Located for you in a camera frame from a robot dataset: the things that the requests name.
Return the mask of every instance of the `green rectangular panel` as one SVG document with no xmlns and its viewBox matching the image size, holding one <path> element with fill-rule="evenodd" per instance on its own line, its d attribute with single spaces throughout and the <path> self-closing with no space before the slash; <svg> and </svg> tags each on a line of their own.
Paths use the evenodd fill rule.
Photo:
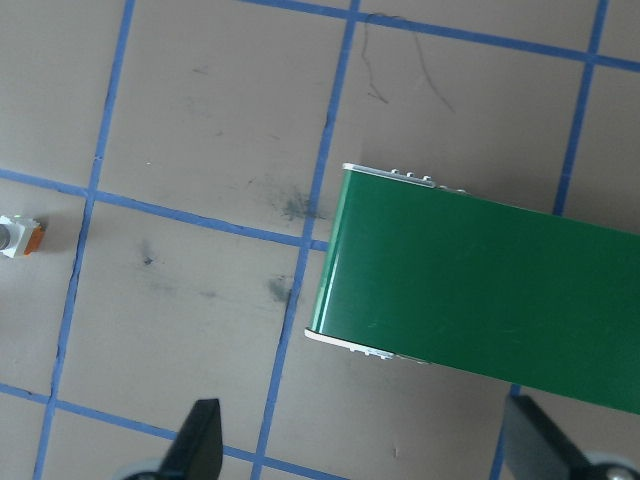
<svg viewBox="0 0 640 480">
<path fill-rule="evenodd" d="M 640 237 L 345 168 L 308 336 L 640 413 Z"/>
</svg>

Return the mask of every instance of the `white edge strip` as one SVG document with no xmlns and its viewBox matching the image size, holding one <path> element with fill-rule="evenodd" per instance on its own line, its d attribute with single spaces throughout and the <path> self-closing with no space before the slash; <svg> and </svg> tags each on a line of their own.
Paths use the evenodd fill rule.
<svg viewBox="0 0 640 480">
<path fill-rule="evenodd" d="M 329 337 L 328 335 L 322 335 L 321 333 L 316 333 L 308 328 L 305 329 L 304 335 L 307 338 L 312 340 L 317 340 L 319 342 L 330 343 L 331 345 L 337 345 L 338 347 L 348 348 L 352 352 L 362 352 L 365 355 L 375 355 L 376 357 L 380 357 L 383 360 L 393 358 L 395 355 L 391 352 L 385 352 L 384 350 L 378 350 L 377 348 L 365 347 L 364 345 L 359 345 L 357 343 L 347 342 L 346 340 L 340 340 L 339 338 Z"/>
<path fill-rule="evenodd" d="M 413 183 L 421 187 L 435 188 L 436 184 L 433 181 L 423 180 L 417 177 L 407 177 L 400 173 L 385 172 L 384 170 L 378 170 L 375 168 L 364 167 L 362 165 L 355 165 L 353 163 L 343 163 L 342 168 L 344 170 L 352 170 L 354 172 L 366 173 L 367 175 L 374 175 L 376 177 L 390 178 L 391 180 L 397 180 L 399 182 Z"/>
</svg>

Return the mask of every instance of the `blue tape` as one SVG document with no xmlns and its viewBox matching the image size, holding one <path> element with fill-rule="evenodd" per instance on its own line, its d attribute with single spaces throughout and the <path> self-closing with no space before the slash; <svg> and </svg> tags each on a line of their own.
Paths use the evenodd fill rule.
<svg viewBox="0 0 640 480">
<path fill-rule="evenodd" d="M 113 193 L 97 192 L 96 200 L 119 207 L 131 208 L 140 212 L 150 213 L 159 217 L 169 218 L 171 220 L 177 220 L 179 222 L 189 223 L 191 225 L 197 225 L 199 227 L 219 230 L 221 232 L 233 233 L 235 235 L 242 235 L 244 237 L 257 238 L 259 240 L 267 240 L 270 242 L 282 243 L 284 245 L 292 245 L 295 247 L 299 247 L 302 244 L 302 239 L 293 235 L 270 232 L 268 230 L 261 230 L 259 228 L 246 227 L 243 225 L 236 225 L 215 218 L 201 217 L 200 215 L 196 215 L 194 213 L 188 213 L 182 210 L 174 210 L 172 208 L 162 207 L 160 205 L 154 205 L 152 203 L 141 202 L 139 200 L 122 197 Z"/>
<path fill-rule="evenodd" d="M 23 388 L 12 387 L 11 385 L 7 385 L 6 383 L 0 383 L 0 393 L 11 395 L 12 397 L 22 398 L 24 400 L 29 400 L 35 403 L 40 403 L 42 405 L 46 405 L 49 401 L 49 397 L 46 395 L 33 393 Z"/>
<path fill-rule="evenodd" d="M 509 396 L 517 397 L 520 395 L 522 387 L 515 383 L 511 384 L 509 388 Z M 491 471 L 489 473 L 490 480 L 498 480 L 500 473 L 502 472 L 502 465 L 504 464 L 504 426 L 500 427 L 500 434 L 498 435 L 498 443 L 496 445 L 496 452 L 493 456 L 493 462 L 491 463 Z"/>
<path fill-rule="evenodd" d="M 313 3 L 298 2 L 296 0 L 240 0 L 244 3 L 255 3 L 256 5 L 264 5 L 266 7 L 282 8 L 284 10 L 293 10 L 296 12 L 313 13 L 331 18 L 346 19 L 349 17 L 349 10 L 343 8 L 326 7 Z"/>
<path fill-rule="evenodd" d="M 312 3 L 299 2 L 296 0 L 241 0 L 245 3 L 253 3 L 256 5 L 264 5 L 276 7 L 285 10 L 293 10 L 296 12 L 312 13 L 331 18 L 349 19 L 354 14 L 342 8 L 325 7 L 314 5 Z M 628 70 L 631 72 L 640 72 L 640 62 L 626 60 L 622 58 L 610 57 L 606 55 L 592 55 L 589 53 L 573 50 L 570 48 L 554 47 L 553 45 L 545 45 L 536 42 L 527 42 L 514 38 L 501 37 L 498 35 L 490 35 L 470 30 L 462 30 L 458 28 L 449 28 L 439 25 L 432 25 L 422 22 L 412 22 L 401 18 L 385 17 L 382 15 L 373 15 L 369 13 L 359 12 L 355 14 L 358 22 L 367 22 L 374 25 L 381 25 L 399 30 L 409 30 L 412 32 L 424 33 L 438 37 L 452 38 L 455 40 L 463 40 L 473 43 L 481 43 L 485 45 L 493 45 L 496 47 L 509 48 L 524 52 L 538 53 L 551 57 L 563 58 L 565 60 L 575 60 L 579 62 L 591 62 L 604 67 L 617 68 L 620 70 Z"/>
<path fill-rule="evenodd" d="M 483 45 L 492 45 L 494 47 L 502 47 L 511 50 L 537 53 L 540 55 L 564 58 L 566 60 L 586 61 L 588 58 L 588 55 L 584 52 L 572 50 L 569 48 L 554 47 L 552 45 L 528 42 L 526 40 L 517 40 L 487 33 L 472 32 L 469 30 L 461 30 L 458 28 L 414 22 L 397 17 L 359 13 L 357 18 L 358 21 L 366 22 L 371 25 L 380 25 L 384 27 L 397 28 L 399 30 L 408 30 L 416 33 L 434 35 L 437 37 L 452 38 L 455 40 L 480 43 Z"/>
<path fill-rule="evenodd" d="M 593 63 L 602 67 L 617 68 L 630 72 L 640 72 L 640 62 L 623 60 L 621 58 L 607 57 L 606 55 L 596 55 Z"/>
<path fill-rule="evenodd" d="M 136 0 L 127 0 L 122 14 L 122 22 L 120 23 L 120 34 L 118 35 L 118 43 L 116 44 L 116 52 L 113 57 L 111 66 L 111 77 L 109 78 L 109 89 L 107 90 L 107 98 L 104 102 L 104 112 L 102 115 L 102 124 L 100 125 L 100 133 L 98 134 L 98 143 L 96 145 L 96 158 L 104 158 L 107 149 L 107 141 L 109 139 L 109 131 L 111 129 L 111 119 L 113 117 L 113 109 L 116 104 L 116 96 L 118 87 L 120 86 L 120 76 L 122 74 L 122 65 L 124 63 L 124 54 L 127 49 L 127 40 L 129 31 L 131 30 L 131 21 L 133 20 L 133 11 L 136 6 Z"/>
<path fill-rule="evenodd" d="M 41 480 L 44 471 L 47 450 L 49 447 L 49 439 L 51 437 L 51 427 L 53 424 L 53 417 L 55 415 L 58 392 L 60 389 L 60 379 L 62 377 L 64 361 L 67 353 L 67 344 L 69 341 L 69 333 L 71 331 L 71 320 L 73 318 L 73 312 L 75 309 L 76 294 L 78 292 L 78 281 L 80 278 L 80 271 L 82 270 L 82 262 L 84 259 L 84 251 L 87 243 L 87 236 L 89 234 L 89 227 L 91 225 L 91 216 L 93 214 L 96 190 L 100 179 L 100 171 L 102 168 L 107 137 L 109 135 L 109 128 L 113 115 L 113 107 L 116 99 L 119 76 L 122 69 L 122 59 L 124 58 L 124 51 L 127 44 L 127 38 L 129 35 L 129 28 L 131 26 L 131 18 L 133 16 L 134 7 L 135 0 L 127 0 L 124 7 L 124 12 L 122 14 L 120 33 L 118 34 L 118 43 L 116 46 L 111 78 L 109 81 L 109 89 L 105 102 L 104 112 L 102 115 L 102 123 L 100 125 L 100 133 L 96 146 L 96 154 L 91 169 L 91 177 L 89 181 L 89 188 L 87 191 L 87 200 L 85 202 L 84 213 L 82 216 L 82 227 L 80 228 L 76 256 L 73 262 L 73 271 L 71 273 L 71 279 L 69 280 L 69 288 L 67 290 L 64 312 L 62 314 L 62 322 L 60 325 L 60 333 L 58 336 L 58 352 L 56 354 L 56 359 L 53 365 L 53 373 L 51 375 L 51 396 L 49 397 L 45 408 L 44 420 L 42 423 L 42 432 L 40 434 L 40 443 L 38 445 L 38 454 L 33 471 L 33 480 Z"/>
<path fill-rule="evenodd" d="M 314 480 L 347 480 L 344 477 L 337 475 L 331 475 L 330 473 L 321 472 L 312 468 L 301 467 L 289 462 L 283 462 L 282 460 L 276 460 L 274 458 L 265 458 L 263 465 L 265 467 L 274 468 L 276 470 L 282 470 L 283 472 L 293 473 L 300 477 L 312 478 Z"/>
<path fill-rule="evenodd" d="M 553 205 L 554 215 L 562 215 L 567 202 L 569 186 L 571 184 L 571 177 L 573 175 L 573 168 L 576 161 L 576 154 L 578 152 L 578 145 L 582 135 L 585 113 L 589 102 L 589 92 L 593 82 L 593 71 L 595 68 L 593 60 L 594 56 L 598 53 L 598 48 L 600 47 L 600 40 L 604 30 L 608 6 L 608 0 L 600 0 L 596 9 L 596 17 L 593 23 L 591 39 L 589 41 L 589 55 L 591 55 L 591 58 L 585 64 L 582 72 L 580 90 L 578 91 L 578 99 L 576 100 L 576 108 L 573 114 L 573 121 L 571 123 L 571 133 L 569 134 L 569 141 L 567 142 L 567 149 L 565 152 L 564 162 L 562 164 L 562 172 L 560 174 L 556 198 Z"/>
<path fill-rule="evenodd" d="M 57 408 L 64 410 L 65 412 L 73 413 L 81 417 L 90 418 L 99 422 L 108 423 L 109 425 L 115 425 L 116 427 L 126 428 L 127 430 L 134 430 L 140 433 L 146 433 L 154 437 L 164 438 L 166 440 L 174 440 L 176 438 L 176 432 L 168 430 L 166 428 L 154 427 L 142 422 L 136 422 L 128 418 L 120 417 L 118 415 L 112 415 L 110 413 L 100 412 L 91 408 L 76 405 L 74 403 L 65 402 L 64 400 L 57 401 Z"/>
<path fill-rule="evenodd" d="M 319 252 L 326 252 L 329 248 L 329 243 L 323 240 L 311 240 L 311 250 L 318 250 Z"/>
<path fill-rule="evenodd" d="M 109 425 L 114 425 L 116 427 L 126 428 L 127 430 L 133 430 L 136 432 L 144 433 L 154 437 L 164 438 L 166 440 L 171 440 L 171 441 L 173 441 L 177 436 L 177 433 L 174 432 L 173 430 L 154 427 L 153 425 L 149 425 L 143 422 L 137 422 L 135 420 L 124 418 L 119 415 L 112 415 L 110 413 L 100 412 L 98 410 L 93 410 L 91 408 L 83 407 L 81 405 L 76 405 L 70 402 L 65 402 L 63 400 L 58 400 L 57 403 L 58 403 L 57 408 L 59 410 L 64 410 L 66 412 L 73 413 L 81 417 L 90 418 L 92 420 L 97 420 L 99 422 L 107 423 Z M 252 462 L 254 458 L 254 455 L 251 452 L 247 452 L 239 448 L 229 447 L 227 445 L 224 446 L 224 454 L 227 455 L 228 457 L 238 458 L 240 460 L 245 460 L 247 462 Z"/>
<path fill-rule="evenodd" d="M 359 8 L 360 0 L 351 0 L 349 13 L 354 14 L 358 11 Z M 338 109 L 340 107 L 340 97 L 342 95 L 347 66 L 349 64 L 349 55 L 351 53 L 351 46 L 353 44 L 355 26 L 356 23 L 354 17 L 351 16 L 350 19 L 347 20 L 345 25 L 342 46 L 340 48 L 340 56 L 338 58 L 338 65 L 336 67 L 333 87 L 331 89 L 331 97 L 329 99 L 329 106 L 327 108 L 327 120 L 318 148 L 318 156 L 313 173 L 313 181 L 311 184 L 311 193 L 309 195 L 309 215 L 305 219 L 302 233 L 303 243 L 298 255 L 291 295 L 287 304 L 287 310 L 285 312 L 285 318 L 280 334 L 280 341 L 278 342 L 276 358 L 273 365 L 273 371 L 271 373 L 271 381 L 269 383 L 269 391 L 267 393 L 267 401 L 265 404 L 262 426 L 260 427 L 260 434 L 258 436 L 258 444 L 256 447 L 256 460 L 253 464 L 253 469 L 251 470 L 251 480 L 260 480 L 262 466 L 264 465 L 265 461 L 267 442 L 269 440 L 269 434 L 271 432 L 271 424 L 273 422 L 273 415 L 278 399 L 278 392 L 280 390 L 280 382 L 282 380 L 282 371 L 284 369 L 284 362 L 287 355 L 289 340 L 291 338 L 291 331 L 293 329 L 293 323 L 296 316 L 298 297 L 300 295 L 302 281 L 304 279 L 304 274 L 307 267 L 309 249 L 311 248 L 311 245 L 313 243 L 311 236 L 313 234 L 313 225 L 315 221 L 314 214 L 318 208 L 320 190 L 322 188 L 324 172 L 329 157 L 331 141 L 333 139 L 333 131 L 338 115 Z"/>
<path fill-rule="evenodd" d="M 24 183 L 26 185 L 32 185 L 34 187 L 55 190 L 56 192 L 66 193 L 67 195 L 75 195 L 77 197 L 84 198 L 87 197 L 86 188 L 69 185 L 68 183 L 56 182 L 54 180 L 48 180 L 46 178 L 36 177 L 33 175 L 27 175 L 26 173 L 13 172 L 4 168 L 0 168 L 0 178 L 11 180 L 13 182 Z"/>
</svg>

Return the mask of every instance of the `small white component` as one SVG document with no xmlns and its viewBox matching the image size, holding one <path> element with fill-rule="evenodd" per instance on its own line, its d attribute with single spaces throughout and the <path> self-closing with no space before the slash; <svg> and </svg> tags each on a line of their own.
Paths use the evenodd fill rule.
<svg viewBox="0 0 640 480">
<path fill-rule="evenodd" d="M 9 258 L 29 255 L 38 249 L 44 231 L 38 222 L 20 215 L 0 216 L 0 253 Z"/>
<path fill-rule="evenodd" d="M 347 342 L 346 340 L 340 340 L 339 338 L 330 337 L 328 335 L 322 335 L 321 333 L 316 333 L 308 328 L 304 331 L 304 335 L 312 340 L 318 340 L 320 342 L 330 343 L 331 345 L 337 345 L 338 347 L 348 348 L 352 352 L 362 352 L 367 356 L 375 355 L 383 360 L 394 357 L 394 354 L 391 352 L 385 352 L 384 350 L 378 350 L 377 348 L 371 348 L 365 345 Z"/>
</svg>

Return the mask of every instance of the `small orange object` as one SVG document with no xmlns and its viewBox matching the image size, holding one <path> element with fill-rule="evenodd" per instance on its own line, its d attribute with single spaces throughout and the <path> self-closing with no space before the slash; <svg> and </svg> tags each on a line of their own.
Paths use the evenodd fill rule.
<svg viewBox="0 0 640 480">
<path fill-rule="evenodd" d="M 29 239 L 29 243 L 24 249 L 24 254 L 29 255 L 31 252 L 35 252 L 40 248 L 40 242 L 42 242 L 42 238 L 44 237 L 44 230 L 42 227 L 38 226 L 31 233 L 31 238 Z"/>
</svg>

